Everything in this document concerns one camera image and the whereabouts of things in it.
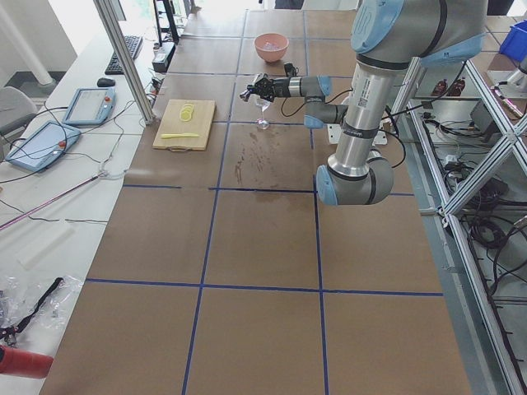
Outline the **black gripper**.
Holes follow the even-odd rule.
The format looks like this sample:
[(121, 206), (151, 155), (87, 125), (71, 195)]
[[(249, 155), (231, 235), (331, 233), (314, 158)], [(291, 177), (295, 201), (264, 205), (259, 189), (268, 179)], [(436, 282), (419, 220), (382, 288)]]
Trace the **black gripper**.
[(252, 91), (251, 95), (257, 99), (272, 101), (273, 98), (287, 98), (289, 96), (289, 78), (280, 77), (268, 79), (268, 74), (258, 73), (251, 86), (253, 88), (266, 88), (266, 92)]

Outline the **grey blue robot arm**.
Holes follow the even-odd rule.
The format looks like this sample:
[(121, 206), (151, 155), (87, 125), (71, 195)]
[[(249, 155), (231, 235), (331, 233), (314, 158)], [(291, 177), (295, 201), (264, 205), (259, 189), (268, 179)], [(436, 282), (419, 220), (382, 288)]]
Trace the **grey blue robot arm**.
[(486, 17), (485, 1), (364, 1), (352, 27), (356, 67), (346, 105), (326, 103), (327, 76), (270, 79), (260, 73), (240, 98), (301, 97), (307, 128), (339, 124), (337, 149), (317, 169), (319, 199), (333, 206), (376, 204), (394, 184), (393, 168), (373, 141), (397, 72), (413, 58), (433, 66), (474, 57), (483, 46)]

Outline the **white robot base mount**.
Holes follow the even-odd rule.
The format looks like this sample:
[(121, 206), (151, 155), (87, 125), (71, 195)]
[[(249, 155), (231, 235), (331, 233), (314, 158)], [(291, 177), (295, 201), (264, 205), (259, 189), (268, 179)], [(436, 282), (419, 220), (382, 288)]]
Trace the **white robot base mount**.
[(380, 123), (376, 128), (374, 128), (372, 125), (366, 125), (365, 127), (353, 126), (351, 125), (351, 122), (347, 120), (346, 111), (348, 110), (348, 101), (351, 93), (352, 89), (349, 88), (345, 91), (339, 92), (332, 99), (329, 100), (329, 104), (332, 104), (335, 100), (342, 99), (342, 101), (338, 103), (338, 106), (341, 107), (343, 111), (341, 115), (337, 116), (336, 121), (334, 121), (333, 123), (328, 123), (326, 126), (329, 143), (337, 144), (339, 142), (340, 137), (342, 135), (345, 135), (347, 137), (358, 138), (360, 141), (369, 141), (374, 146), (386, 145), (388, 143), (389, 132), (391, 131), (391, 127), (393, 126), (393, 123), (390, 120), (380, 120)]

